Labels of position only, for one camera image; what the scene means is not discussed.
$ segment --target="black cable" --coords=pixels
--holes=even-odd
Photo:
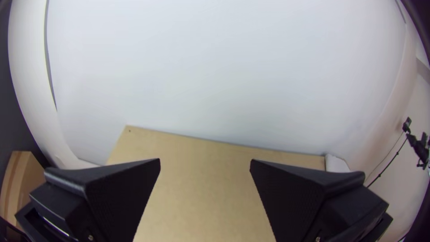
[[[400,134],[399,138],[396,140],[396,142],[394,143],[393,147],[391,147],[390,151],[387,153],[387,155],[384,157],[384,159],[382,159],[382,160],[378,163],[378,165],[376,165],[376,166],[375,166],[375,168],[373,169],[373,171],[369,173],[369,177],[370,177],[370,175],[372,175],[372,174],[373,174],[373,172],[376,170],[376,168],[378,168],[378,167],[379,167],[379,165],[380,165],[382,162],[384,162],[384,160],[388,157],[388,155],[391,153],[391,151],[394,149],[394,147],[396,147],[396,144],[397,144],[397,142],[400,140],[400,138],[402,137],[403,133],[404,133],[404,131],[402,131],[402,133]]]
[[[397,242],[400,242],[400,241],[402,241],[404,238],[406,238],[406,235],[408,235],[408,234],[405,234],[399,241],[397,241]]]
[[[400,146],[400,149],[397,150],[396,154],[394,155],[394,157],[390,160],[390,162],[385,166],[384,170],[381,171],[381,173],[378,174],[378,176],[367,186],[367,188],[369,188],[378,178],[381,177],[382,173],[384,173],[384,171],[391,165],[391,162],[393,162],[393,160],[399,155],[399,151],[403,148],[404,144],[406,143],[406,141],[408,140],[408,138],[404,139],[402,146]]]

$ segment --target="white curved wall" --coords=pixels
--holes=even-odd
[[[44,48],[46,0],[14,0],[8,49],[13,87],[27,125],[44,154],[60,168],[94,167],[68,147],[57,118]]]
[[[52,1],[47,40],[86,160],[103,163],[125,123],[349,159],[390,97],[405,25],[392,0]]]

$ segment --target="white backdrop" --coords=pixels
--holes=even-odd
[[[51,1],[58,118],[103,164],[125,124],[348,159],[397,79],[393,0]]]

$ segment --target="dark wall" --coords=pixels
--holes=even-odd
[[[10,6],[10,0],[0,0],[0,187],[12,151],[31,151],[43,167],[50,166],[28,129],[13,89],[8,56]]]

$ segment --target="cardboard surface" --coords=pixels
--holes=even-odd
[[[15,213],[30,202],[28,194],[44,182],[43,168],[33,154],[13,151],[1,188],[0,216],[21,229]]]
[[[107,164],[161,159],[136,242],[274,242],[251,159],[324,170],[324,157],[127,126]]]

